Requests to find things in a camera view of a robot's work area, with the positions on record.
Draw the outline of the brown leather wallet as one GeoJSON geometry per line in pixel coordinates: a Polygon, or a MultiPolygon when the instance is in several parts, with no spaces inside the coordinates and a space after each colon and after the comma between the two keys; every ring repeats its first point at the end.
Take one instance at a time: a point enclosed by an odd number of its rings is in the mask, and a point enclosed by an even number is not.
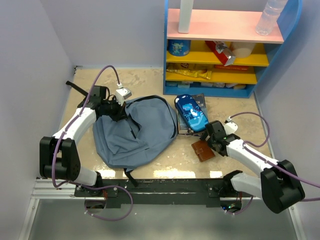
{"type": "Polygon", "coordinates": [[[215,153],[208,146],[205,140],[199,140],[197,142],[194,142],[191,146],[200,162],[205,162],[215,157],[215,153]]]}

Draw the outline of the blue fabric backpack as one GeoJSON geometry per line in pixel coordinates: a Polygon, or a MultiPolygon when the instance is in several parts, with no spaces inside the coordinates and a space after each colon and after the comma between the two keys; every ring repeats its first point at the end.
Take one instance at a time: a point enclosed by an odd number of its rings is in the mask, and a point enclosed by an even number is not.
{"type": "Polygon", "coordinates": [[[152,162],[177,136],[177,115],[158,95],[125,100],[126,119],[101,116],[93,125],[95,149],[112,169],[122,169],[137,186],[131,172],[152,162]]]}

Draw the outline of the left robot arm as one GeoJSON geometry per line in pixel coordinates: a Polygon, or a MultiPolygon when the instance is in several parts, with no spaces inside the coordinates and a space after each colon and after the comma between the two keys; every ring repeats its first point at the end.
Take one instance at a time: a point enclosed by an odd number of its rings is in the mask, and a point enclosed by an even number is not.
{"type": "Polygon", "coordinates": [[[44,178],[86,186],[88,193],[99,196],[104,190],[101,174],[81,166],[77,143],[102,116],[109,116],[113,121],[125,119],[125,100],[132,93],[121,84],[115,95],[106,86],[95,85],[91,92],[86,92],[70,81],[67,85],[84,95],[84,99],[61,130],[40,140],[39,173],[44,178]]]}

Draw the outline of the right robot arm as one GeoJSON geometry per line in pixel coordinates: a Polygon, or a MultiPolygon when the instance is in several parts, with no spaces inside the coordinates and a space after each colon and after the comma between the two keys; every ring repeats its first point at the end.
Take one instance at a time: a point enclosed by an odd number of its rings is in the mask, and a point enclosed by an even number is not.
{"type": "Polygon", "coordinates": [[[207,123],[201,139],[223,157],[230,157],[251,169],[256,176],[235,170],[223,177],[218,194],[235,196],[238,192],[263,200],[269,210],[279,214],[305,199],[305,191],[294,165],[288,161],[270,158],[248,146],[235,134],[232,122],[207,123]]]}

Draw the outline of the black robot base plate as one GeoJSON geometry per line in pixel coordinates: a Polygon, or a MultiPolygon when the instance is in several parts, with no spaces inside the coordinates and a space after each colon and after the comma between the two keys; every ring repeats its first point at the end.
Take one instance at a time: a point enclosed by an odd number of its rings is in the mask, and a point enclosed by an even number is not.
{"type": "Polygon", "coordinates": [[[77,187],[74,196],[87,200],[105,200],[107,208],[120,208],[122,204],[130,204],[128,194],[119,189],[126,189],[138,205],[203,205],[208,208],[219,208],[227,201],[234,200],[236,206],[241,206],[240,198],[249,197],[247,193],[237,193],[233,190],[223,190],[222,178],[164,178],[137,179],[134,186],[128,179],[103,179],[105,190],[90,190],[77,187]]]}

